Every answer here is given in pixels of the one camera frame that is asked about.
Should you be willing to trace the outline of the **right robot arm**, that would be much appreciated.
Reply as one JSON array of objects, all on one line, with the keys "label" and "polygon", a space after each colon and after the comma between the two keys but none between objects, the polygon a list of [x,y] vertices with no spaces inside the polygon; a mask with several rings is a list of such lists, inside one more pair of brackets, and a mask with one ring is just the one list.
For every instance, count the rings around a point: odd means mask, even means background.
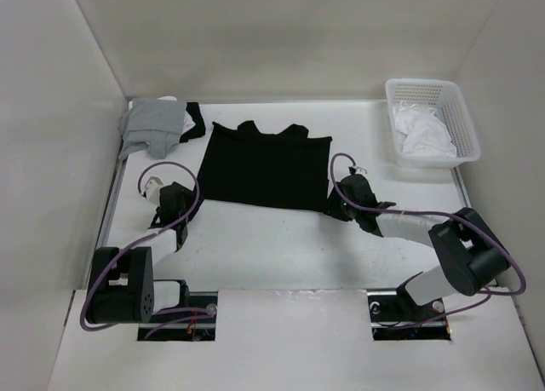
[{"label": "right robot arm", "polygon": [[415,325],[444,318],[445,312],[432,314],[433,303],[454,294],[491,298],[495,293],[487,285],[512,266],[507,251],[475,210],[401,210],[394,202],[378,201],[361,174],[334,182],[325,214],[355,221],[379,238],[404,239],[434,250],[439,265],[395,290],[390,310],[403,322]]}]

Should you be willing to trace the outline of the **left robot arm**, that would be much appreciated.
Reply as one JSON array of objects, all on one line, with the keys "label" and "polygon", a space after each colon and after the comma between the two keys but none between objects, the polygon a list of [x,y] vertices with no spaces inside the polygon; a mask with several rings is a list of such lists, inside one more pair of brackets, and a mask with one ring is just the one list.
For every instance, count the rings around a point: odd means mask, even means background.
[{"label": "left robot arm", "polygon": [[174,182],[145,188],[144,196],[156,205],[143,237],[124,248],[102,246],[93,254],[88,292],[81,322],[88,331],[117,324],[148,323],[165,314],[179,322],[191,308],[185,280],[154,277],[154,267],[182,248],[188,222],[203,197],[200,188],[190,190]]}]

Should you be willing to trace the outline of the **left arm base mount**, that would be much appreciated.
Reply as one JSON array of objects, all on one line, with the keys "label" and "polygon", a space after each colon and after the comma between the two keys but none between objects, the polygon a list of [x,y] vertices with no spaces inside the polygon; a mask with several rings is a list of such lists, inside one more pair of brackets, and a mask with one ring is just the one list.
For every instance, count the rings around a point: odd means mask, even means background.
[{"label": "left arm base mount", "polygon": [[156,280],[148,323],[139,326],[140,342],[213,342],[217,292],[191,291],[185,280]]}]

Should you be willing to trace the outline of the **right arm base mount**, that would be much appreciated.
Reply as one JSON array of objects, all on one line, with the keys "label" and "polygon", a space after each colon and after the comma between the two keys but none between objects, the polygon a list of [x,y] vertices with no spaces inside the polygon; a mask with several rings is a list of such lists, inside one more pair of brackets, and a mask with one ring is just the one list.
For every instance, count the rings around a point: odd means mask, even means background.
[{"label": "right arm base mount", "polygon": [[374,290],[367,292],[367,301],[375,341],[450,340],[447,318],[431,321],[445,312],[442,299],[418,306],[395,290]]}]

